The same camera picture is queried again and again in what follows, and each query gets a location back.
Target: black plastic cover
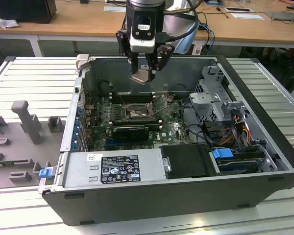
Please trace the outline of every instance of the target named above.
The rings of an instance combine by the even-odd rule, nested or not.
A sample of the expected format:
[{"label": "black plastic cover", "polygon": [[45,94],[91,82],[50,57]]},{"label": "black plastic cover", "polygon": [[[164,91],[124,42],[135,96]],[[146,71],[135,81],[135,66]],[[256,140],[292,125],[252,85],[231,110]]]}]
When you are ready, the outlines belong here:
[{"label": "black plastic cover", "polygon": [[171,172],[168,179],[215,176],[209,156],[210,148],[203,144],[164,145],[160,147],[162,158],[169,159]]}]

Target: white sticker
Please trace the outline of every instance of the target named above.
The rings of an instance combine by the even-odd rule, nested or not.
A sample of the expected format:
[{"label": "white sticker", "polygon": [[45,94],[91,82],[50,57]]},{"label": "white sticker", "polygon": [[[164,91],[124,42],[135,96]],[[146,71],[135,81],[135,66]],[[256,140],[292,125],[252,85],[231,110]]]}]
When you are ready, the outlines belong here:
[{"label": "white sticker", "polygon": [[97,154],[87,154],[87,160],[88,161],[101,161],[103,154],[97,153]]}]

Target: paper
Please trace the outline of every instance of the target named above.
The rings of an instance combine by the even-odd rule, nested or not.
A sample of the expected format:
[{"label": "paper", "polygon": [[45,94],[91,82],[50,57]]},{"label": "paper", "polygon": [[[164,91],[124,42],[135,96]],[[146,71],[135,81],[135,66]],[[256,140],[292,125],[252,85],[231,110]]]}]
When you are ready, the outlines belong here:
[{"label": "paper", "polygon": [[255,20],[264,20],[260,15],[254,14],[240,14],[240,13],[232,13],[232,16],[238,19],[255,19]]},{"label": "paper", "polygon": [[12,28],[20,26],[15,20],[4,20],[0,19],[0,28]]}]

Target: wooden desk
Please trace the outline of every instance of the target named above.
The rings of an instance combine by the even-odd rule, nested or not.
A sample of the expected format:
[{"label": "wooden desk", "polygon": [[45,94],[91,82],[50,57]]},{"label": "wooden desk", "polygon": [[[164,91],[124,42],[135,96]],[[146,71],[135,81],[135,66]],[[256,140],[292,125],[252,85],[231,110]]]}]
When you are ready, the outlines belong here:
[{"label": "wooden desk", "polygon": [[32,34],[115,37],[125,12],[104,11],[106,4],[56,1],[57,12],[49,24],[36,24]]},{"label": "wooden desk", "polygon": [[[244,7],[254,11],[283,11],[288,6],[277,2],[270,8],[264,8],[273,2],[274,0],[253,0],[252,3],[257,7],[249,4],[244,4]],[[116,42],[115,33],[120,29],[125,13],[103,11],[105,5],[100,2],[80,4],[79,1],[57,0],[57,12],[51,23],[21,23],[17,28],[0,29],[0,38],[29,40],[35,56],[42,56],[39,40]],[[205,4],[197,11],[219,13],[215,7]],[[270,21],[264,13],[259,13],[264,20],[235,19],[231,14],[227,15],[229,19],[224,14],[206,15],[209,28],[215,33],[215,45],[294,47],[294,23]],[[203,14],[199,18],[205,22]],[[195,44],[202,44],[206,40],[207,33],[198,31]]]},{"label": "wooden desk", "polygon": [[[274,2],[273,0],[253,0],[252,4],[244,4],[245,8],[251,8],[255,12],[264,11],[285,11],[287,10],[287,4],[283,2],[276,2],[270,8],[265,8]],[[202,4],[197,11],[207,13],[219,13],[216,8],[207,9],[209,6]],[[264,18],[264,20],[254,19],[236,19],[231,14],[227,14],[229,19],[224,14],[206,14],[209,28],[215,34],[216,45],[231,45],[239,46],[240,44],[251,43],[255,46],[259,44],[289,44],[289,47],[294,47],[294,23],[287,24],[280,21],[271,21],[271,19],[265,13],[257,13]],[[205,22],[203,14],[199,14],[201,22]],[[205,31],[199,31],[196,35],[196,39],[204,37],[207,40],[207,33]]]}]

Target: computer case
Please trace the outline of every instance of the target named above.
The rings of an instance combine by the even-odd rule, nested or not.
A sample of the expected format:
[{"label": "computer case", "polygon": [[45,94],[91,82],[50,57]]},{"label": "computer case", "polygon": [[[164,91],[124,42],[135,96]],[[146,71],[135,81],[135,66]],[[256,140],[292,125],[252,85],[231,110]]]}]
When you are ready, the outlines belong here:
[{"label": "computer case", "polygon": [[48,24],[56,12],[54,0],[0,0],[0,18]]}]

